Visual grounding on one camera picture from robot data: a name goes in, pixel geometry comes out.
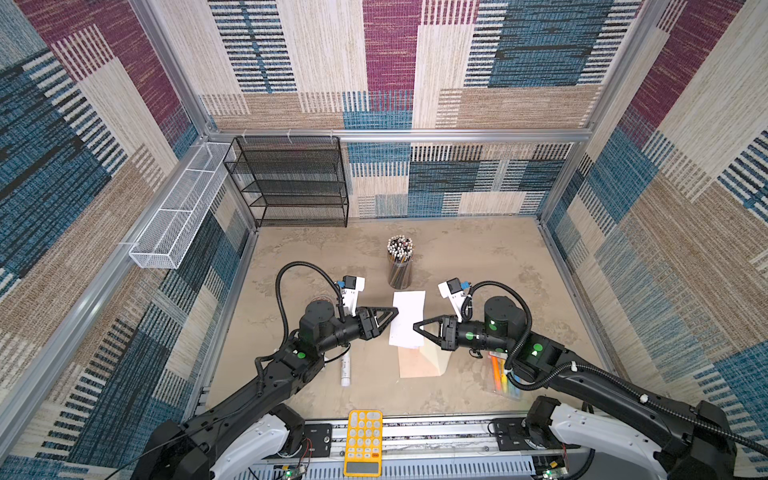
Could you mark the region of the white paper letter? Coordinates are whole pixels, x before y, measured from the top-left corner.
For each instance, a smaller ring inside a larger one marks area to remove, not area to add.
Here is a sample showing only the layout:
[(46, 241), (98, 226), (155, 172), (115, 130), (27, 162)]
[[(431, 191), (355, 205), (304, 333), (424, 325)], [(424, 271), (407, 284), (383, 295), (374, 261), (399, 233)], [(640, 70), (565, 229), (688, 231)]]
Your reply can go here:
[(413, 325), (424, 320), (425, 291), (400, 291), (393, 296), (393, 307), (398, 315), (389, 327), (389, 344), (407, 349), (418, 349), (424, 338), (416, 333)]

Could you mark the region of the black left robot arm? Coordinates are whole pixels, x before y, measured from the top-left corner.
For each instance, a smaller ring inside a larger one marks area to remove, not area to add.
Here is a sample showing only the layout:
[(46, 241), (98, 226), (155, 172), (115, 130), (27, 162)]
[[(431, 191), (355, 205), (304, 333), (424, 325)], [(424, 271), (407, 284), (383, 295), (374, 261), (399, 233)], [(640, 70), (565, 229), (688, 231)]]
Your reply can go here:
[(323, 369), (325, 355), (355, 340), (381, 336), (395, 307), (344, 309), (341, 284), (326, 272), (335, 301), (307, 305), (295, 333), (255, 360), (257, 375), (219, 404), (185, 422), (166, 421), (129, 461), (135, 479), (232, 479), (254, 462), (294, 455), (305, 440), (303, 418), (286, 404)]

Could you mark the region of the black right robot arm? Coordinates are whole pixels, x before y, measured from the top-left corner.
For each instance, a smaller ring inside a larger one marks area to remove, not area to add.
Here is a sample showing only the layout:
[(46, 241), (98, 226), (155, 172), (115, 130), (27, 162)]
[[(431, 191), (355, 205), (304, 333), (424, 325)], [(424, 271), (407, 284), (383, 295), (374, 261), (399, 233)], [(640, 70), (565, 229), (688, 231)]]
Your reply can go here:
[(503, 371), (520, 391), (549, 388), (597, 409), (592, 414), (538, 397), (526, 418), (534, 443), (579, 445), (659, 479), (732, 479), (740, 446), (767, 454), (765, 445), (734, 433), (720, 407), (707, 401), (692, 406), (641, 388), (533, 332), (529, 306), (503, 283), (497, 286), (504, 293), (491, 299), (484, 321), (473, 320), (473, 296), (485, 285), (448, 281), (443, 292), (462, 297), (454, 314), (416, 322), (413, 329), (445, 351), (505, 354)]

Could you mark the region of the white glue stick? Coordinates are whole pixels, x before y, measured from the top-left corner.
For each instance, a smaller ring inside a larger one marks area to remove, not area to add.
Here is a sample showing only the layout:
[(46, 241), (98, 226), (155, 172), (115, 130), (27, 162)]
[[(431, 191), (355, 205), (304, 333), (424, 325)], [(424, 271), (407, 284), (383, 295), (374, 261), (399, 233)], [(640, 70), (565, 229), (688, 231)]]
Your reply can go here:
[(351, 356), (350, 352), (345, 352), (341, 357), (341, 381), (342, 387), (351, 385)]

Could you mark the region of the pack of coloured highlighters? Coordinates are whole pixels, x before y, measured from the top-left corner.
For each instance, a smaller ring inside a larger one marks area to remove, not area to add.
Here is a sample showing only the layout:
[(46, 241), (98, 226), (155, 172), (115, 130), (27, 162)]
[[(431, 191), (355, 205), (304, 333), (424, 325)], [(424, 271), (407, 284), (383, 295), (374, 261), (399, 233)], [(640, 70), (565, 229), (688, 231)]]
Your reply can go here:
[(488, 356), (490, 365), (489, 389), (492, 393), (505, 396), (514, 400), (521, 399), (521, 391), (509, 382), (504, 369), (506, 354), (491, 352)]

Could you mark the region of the metal cup of pencils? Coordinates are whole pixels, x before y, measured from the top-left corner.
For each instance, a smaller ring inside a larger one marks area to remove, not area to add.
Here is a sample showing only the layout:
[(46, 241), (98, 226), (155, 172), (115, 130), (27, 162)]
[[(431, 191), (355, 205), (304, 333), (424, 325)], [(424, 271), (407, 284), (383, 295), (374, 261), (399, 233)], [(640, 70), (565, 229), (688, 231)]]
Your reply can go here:
[(405, 290), (411, 282), (413, 241), (405, 235), (396, 235), (387, 243), (390, 271), (388, 283), (395, 290)]

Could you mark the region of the yellow calculator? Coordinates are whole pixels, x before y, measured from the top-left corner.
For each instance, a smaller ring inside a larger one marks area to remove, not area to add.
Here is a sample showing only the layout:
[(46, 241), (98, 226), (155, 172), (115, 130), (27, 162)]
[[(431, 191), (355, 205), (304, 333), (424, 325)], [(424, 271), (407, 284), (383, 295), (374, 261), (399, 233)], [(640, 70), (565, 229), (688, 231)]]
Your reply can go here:
[(353, 410), (348, 415), (344, 450), (345, 477), (382, 475), (383, 414), (379, 410)]

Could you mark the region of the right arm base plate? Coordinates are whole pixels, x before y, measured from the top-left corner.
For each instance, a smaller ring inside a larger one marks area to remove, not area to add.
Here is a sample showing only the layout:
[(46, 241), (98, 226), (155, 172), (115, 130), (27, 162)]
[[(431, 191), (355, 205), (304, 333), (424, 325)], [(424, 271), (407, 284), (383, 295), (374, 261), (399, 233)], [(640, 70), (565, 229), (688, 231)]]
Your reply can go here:
[(501, 417), (487, 425), (488, 433), (496, 441), (500, 451), (539, 451), (580, 449), (578, 444), (560, 441), (550, 427), (540, 420), (531, 425), (525, 417)]

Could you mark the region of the aluminium front rail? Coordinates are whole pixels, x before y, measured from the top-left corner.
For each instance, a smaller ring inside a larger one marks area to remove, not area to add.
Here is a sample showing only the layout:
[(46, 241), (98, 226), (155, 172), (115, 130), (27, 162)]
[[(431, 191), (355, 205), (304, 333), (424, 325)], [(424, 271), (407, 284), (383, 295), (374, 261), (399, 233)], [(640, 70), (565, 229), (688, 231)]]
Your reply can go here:
[[(500, 451), (487, 431), (491, 420), (480, 416), (383, 417), (382, 464), (405, 458), (415, 458), (424, 464), (430, 458), (448, 454), (457, 456), (459, 464), (465, 464), (471, 456), (490, 455), (520, 458), (535, 469), (542, 467), (546, 459), (563, 467), (570, 455), (590, 457), (602, 453), (652, 470), (656, 466), (654, 454), (660, 449), (642, 433), (615, 419), (562, 404), (541, 421), (560, 441), (578, 444), (580, 449)], [(344, 459), (347, 422), (331, 424), (333, 443), (328, 458), (340, 461)], [(300, 450), (294, 455), (273, 455), (253, 464), (265, 460), (299, 460)]]

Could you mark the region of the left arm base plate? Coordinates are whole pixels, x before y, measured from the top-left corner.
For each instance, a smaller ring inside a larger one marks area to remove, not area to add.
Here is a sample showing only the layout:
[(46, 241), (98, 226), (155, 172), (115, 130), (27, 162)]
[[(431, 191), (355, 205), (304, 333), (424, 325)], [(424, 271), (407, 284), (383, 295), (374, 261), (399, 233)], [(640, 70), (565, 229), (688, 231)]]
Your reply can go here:
[(333, 425), (331, 423), (306, 424), (298, 457), (300, 459), (328, 458), (331, 456), (332, 443)]

